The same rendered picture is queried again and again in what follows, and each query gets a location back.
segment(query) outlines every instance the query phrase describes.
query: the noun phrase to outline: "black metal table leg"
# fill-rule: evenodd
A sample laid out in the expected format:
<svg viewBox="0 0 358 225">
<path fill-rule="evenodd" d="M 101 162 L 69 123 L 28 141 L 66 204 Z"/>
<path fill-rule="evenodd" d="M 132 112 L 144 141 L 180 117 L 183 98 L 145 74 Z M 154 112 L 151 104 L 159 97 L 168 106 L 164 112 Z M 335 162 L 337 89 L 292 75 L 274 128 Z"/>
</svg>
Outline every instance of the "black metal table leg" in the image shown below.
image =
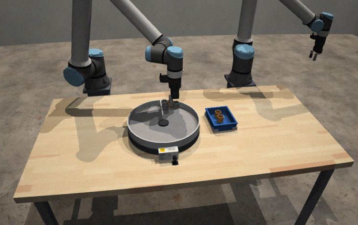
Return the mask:
<svg viewBox="0 0 358 225">
<path fill-rule="evenodd" d="M 57 219 L 48 202 L 35 202 L 35 206 L 45 225 L 58 225 Z"/>
<path fill-rule="evenodd" d="M 296 223 L 294 225 L 304 225 L 307 223 L 308 218 L 310 218 L 312 211 L 314 210 L 320 196 L 322 195 L 323 190 L 330 177 L 332 176 L 334 169 L 321 171 L 318 178 L 316 179 L 315 185 L 312 188 L 310 195 L 308 196 L 307 201 L 302 208 L 300 215 L 298 216 Z"/>
</svg>

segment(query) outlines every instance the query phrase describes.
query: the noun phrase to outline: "round gray tray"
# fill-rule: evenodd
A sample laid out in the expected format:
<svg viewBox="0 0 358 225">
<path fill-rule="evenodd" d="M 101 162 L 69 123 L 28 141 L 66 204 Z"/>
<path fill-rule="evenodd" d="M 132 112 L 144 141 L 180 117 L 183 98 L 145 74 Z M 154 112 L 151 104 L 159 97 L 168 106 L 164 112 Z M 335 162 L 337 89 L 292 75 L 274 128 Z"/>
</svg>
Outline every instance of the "round gray tray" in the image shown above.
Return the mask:
<svg viewBox="0 0 358 225">
<path fill-rule="evenodd" d="M 190 106 L 179 102 L 179 108 L 169 108 L 162 115 L 161 100 L 139 105 L 128 116 L 128 136 L 140 150 L 158 155 L 158 148 L 177 146 L 179 152 L 190 148 L 198 139 L 200 119 Z M 168 126 L 160 126 L 161 119 Z"/>
</svg>

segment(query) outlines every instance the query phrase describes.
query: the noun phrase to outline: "black disc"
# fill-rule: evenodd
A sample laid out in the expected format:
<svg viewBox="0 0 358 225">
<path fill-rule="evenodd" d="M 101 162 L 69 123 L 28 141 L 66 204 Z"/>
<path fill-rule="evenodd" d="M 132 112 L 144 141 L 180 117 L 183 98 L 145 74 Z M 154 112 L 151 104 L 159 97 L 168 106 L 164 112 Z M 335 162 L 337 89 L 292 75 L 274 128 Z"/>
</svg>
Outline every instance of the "black disc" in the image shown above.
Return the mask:
<svg viewBox="0 0 358 225">
<path fill-rule="evenodd" d="M 162 119 L 158 122 L 158 125 L 161 127 L 166 127 L 166 126 L 168 126 L 169 123 L 170 122 L 168 120 Z"/>
</svg>

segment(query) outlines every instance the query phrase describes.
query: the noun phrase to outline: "wooden table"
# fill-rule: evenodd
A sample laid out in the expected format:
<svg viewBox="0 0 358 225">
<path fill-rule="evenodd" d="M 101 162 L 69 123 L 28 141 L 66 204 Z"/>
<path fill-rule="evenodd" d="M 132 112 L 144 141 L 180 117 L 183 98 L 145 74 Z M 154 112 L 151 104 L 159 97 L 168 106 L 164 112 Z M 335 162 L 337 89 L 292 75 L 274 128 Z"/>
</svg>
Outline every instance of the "wooden table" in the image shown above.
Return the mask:
<svg viewBox="0 0 358 225">
<path fill-rule="evenodd" d="M 179 165 L 128 140 L 127 117 L 168 92 L 55 99 L 14 194 L 57 224 L 48 201 L 234 183 L 321 171 L 296 224 L 310 217 L 334 169 L 354 160 L 285 86 L 181 91 L 200 117 Z M 228 106 L 235 131 L 213 133 L 205 108 Z"/>
</svg>

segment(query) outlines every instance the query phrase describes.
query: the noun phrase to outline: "robotic arm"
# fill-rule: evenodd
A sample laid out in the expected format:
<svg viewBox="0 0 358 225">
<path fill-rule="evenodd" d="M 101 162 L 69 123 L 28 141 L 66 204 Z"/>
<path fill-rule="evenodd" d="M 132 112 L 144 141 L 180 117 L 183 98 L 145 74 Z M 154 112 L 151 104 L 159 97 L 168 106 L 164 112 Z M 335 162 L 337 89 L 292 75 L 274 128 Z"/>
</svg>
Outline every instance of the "robotic arm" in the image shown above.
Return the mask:
<svg viewBox="0 0 358 225">
<path fill-rule="evenodd" d="M 130 0 L 110 0 L 121 13 L 147 38 L 145 57 L 149 62 L 167 65 L 168 74 L 160 74 L 160 82 L 169 83 L 173 99 L 179 98 L 183 71 L 183 50 L 174 47 Z M 109 95 L 111 79 L 105 73 L 104 55 L 99 49 L 89 49 L 92 0 L 72 1 L 72 45 L 64 78 L 73 86 L 85 84 L 88 96 Z"/>
<path fill-rule="evenodd" d="M 313 32 L 317 33 L 316 35 L 312 33 L 310 36 L 311 39 L 315 40 L 313 50 L 310 52 L 310 58 L 312 57 L 313 52 L 315 52 L 315 56 L 313 58 L 313 61 L 315 61 L 317 55 L 322 53 L 326 37 L 329 35 L 333 15 L 326 12 L 315 15 L 299 0 L 279 1 L 298 18 L 300 18 L 304 25 L 307 25 Z M 232 46 L 232 71 L 230 74 L 225 75 L 227 87 L 255 86 L 251 76 L 251 67 L 253 65 L 254 58 L 251 31 L 253 29 L 256 5 L 257 0 L 243 0 L 239 29 Z"/>
</svg>

